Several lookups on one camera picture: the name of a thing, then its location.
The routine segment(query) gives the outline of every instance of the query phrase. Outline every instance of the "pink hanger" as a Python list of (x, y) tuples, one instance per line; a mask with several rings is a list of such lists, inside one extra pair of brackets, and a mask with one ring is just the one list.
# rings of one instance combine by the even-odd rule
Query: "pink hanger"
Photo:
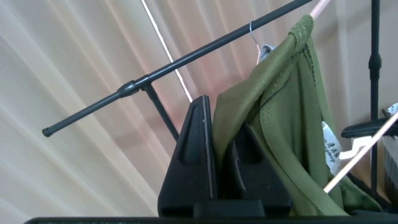
[(315, 20), (324, 8), (329, 4), (330, 0), (320, 0), (318, 4), (312, 9), (310, 16)]

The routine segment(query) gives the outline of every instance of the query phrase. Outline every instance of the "green garment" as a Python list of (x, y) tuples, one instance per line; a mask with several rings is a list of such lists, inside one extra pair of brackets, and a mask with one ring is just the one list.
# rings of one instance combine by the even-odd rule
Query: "green garment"
[(248, 79), (217, 97), (213, 118), (217, 159), (222, 161), (246, 120), (293, 198), (291, 215), (381, 211), (347, 177), (329, 194), (322, 190), (332, 178), (325, 162), (322, 120), (331, 129), (333, 122), (310, 37), (312, 28), (312, 17), (303, 16)]

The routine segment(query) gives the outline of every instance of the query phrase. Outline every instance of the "black bar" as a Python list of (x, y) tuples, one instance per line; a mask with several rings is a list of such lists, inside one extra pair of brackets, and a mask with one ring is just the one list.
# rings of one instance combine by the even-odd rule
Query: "black bar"
[(69, 124), (72, 124), (73, 122), (84, 118), (85, 116), (91, 114), (92, 112), (112, 103), (113, 101), (117, 100), (120, 98), (120, 94), (118, 92), (113, 93), (112, 95), (107, 96), (106, 98), (102, 99), (101, 101), (98, 101), (84, 110), (81, 110), (65, 119), (62, 121), (58, 122), (57, 124), (54, 124), (53, 126), (49, 128), (45, 128), (42, 130), (44, 136), (50, 137), (53, 133), (56, 133), (57, 131), (61, 130), (62, 128), (68, 126)]
[(166, 124), (167, 128), (169, 129), (170, 133), (175, 141), (178, 139), (178, 131), (175, 129), (175, 126), (170, 119), (169, 115), (167, 114), (166, 110), (163, 107), (162, 102), (160, 102), (159, 97), (157, 96), (154, 87), (151, 84), (146, 85), (142, 90), (146, 91), (150, 100), (155, 104), (157, 111), (159, 112), (160, 116), (162, 117), (164, 123)]
[[(371, 120), (378, 119), (379, 110), (379, 77), (381, 57), (379, 55), (379, 24), (380, 24), (380, 0), (372, 0), (371, 21), (371, 56), (369, 59), (369, 71), (371, 79)], [(371, 189), (373, 198), (377, 197), (377, 143), (371, 151)]]
[[(284, 14), (293, 11), (294, 9), (310, 2), (312, 0), (294, 0), (278, 9), (275, 11), (272, 11), (268, 13), (265, 16), (262, 16), (255, 21), (252, 21), (251, 23), (251, 29), (255, 30), (277, 18), (280, 16), (283, 16)], [(52, 135), (53, 133), (59, 131), (60, 129), (68, 126), (69, 124), (72, 124), (75, 121), (78, 121), (79, 119), (84, 118), (88, 114), (100, 109), (103, 106), (106, 106), (107, 104), (117, 100), (118, 98), (122, 98), (125, 96), (130, 96), (135, 94), (137, 91), (140, 89), (143, 89), (146, 85), (151, 84), (153, 81), (155, 81), (158, 78), (161, 78), (165, 76), (166, 74), (240, 38), (241, 36), (248, 34), (250, 32), (249, 30), (250, 23), (246, 24), (245, 26), (242, 26), (241, 28), (238, 28), (235, 31), (232, 31), (229, 34), (226, 34), (219, 39), (214, 40), (213, 42), (210, 42), (209, 44), (206, 44), (205, 46), (183, 56), (180, 59), (177, 59), (176, 61), (163, 66), (162, 68), (148, 74), (144, 75), (143, 77), (140, 77), (138, 80), (134, 81), (129, 81), (128, 83), (124, 84), (121, 88), (117, 90), (116, 93), (113, 93), (110, 96), (107, 96), (106, 98), (99, 100), (97, 103), (94, 103), (93, 105), (71, 115), (70, 117), (58, 122), (57, 124), (43, 129), (43, 134), (47, 137)]]

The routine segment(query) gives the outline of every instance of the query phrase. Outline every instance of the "beige curtain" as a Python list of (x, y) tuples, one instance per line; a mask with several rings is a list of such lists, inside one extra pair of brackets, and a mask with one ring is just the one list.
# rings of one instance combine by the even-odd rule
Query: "beige curtain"
[[(162, 41), (176, 60), (288, 2), (0, 0), (4, 223), (38, 216), (156, 216), (175, 141), (144, 92), (51, 138), (41, 129), (169, 63)], [(254, 31), (255, 38), (277, 46), (315, 3)], [(386, 107), (398, 93), (398, 1), (383, 0), (381, 7), (380, 107)], [(369, 117), (370, 0), (332, 1), (313, 38), (339, 135)], [(245, 79), (256, 59), (255, 43), (245, 35), (180, 68), (183, 83), (172, 72), (153, 86), (179, 130), (187, 95), (209, 95), (214, 106), (217, 94)], [(342, 143), (349, 148), (349, 140)], [(382, 171), (382, 160), (379, 165)], [(368, 181), (366, 166), (364, 160), (357, 175)]]

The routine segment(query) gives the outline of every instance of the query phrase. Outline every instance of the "care label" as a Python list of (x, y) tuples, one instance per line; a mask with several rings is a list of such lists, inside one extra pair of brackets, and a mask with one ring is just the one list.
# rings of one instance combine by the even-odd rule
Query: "care label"
[(338, 158), (342, 151), (335, 134), (326, 122), (322, 121), (323, 143), (325, 145), (325, 158), (330, 172), (336, 175), (341, 169), (341, 160)]

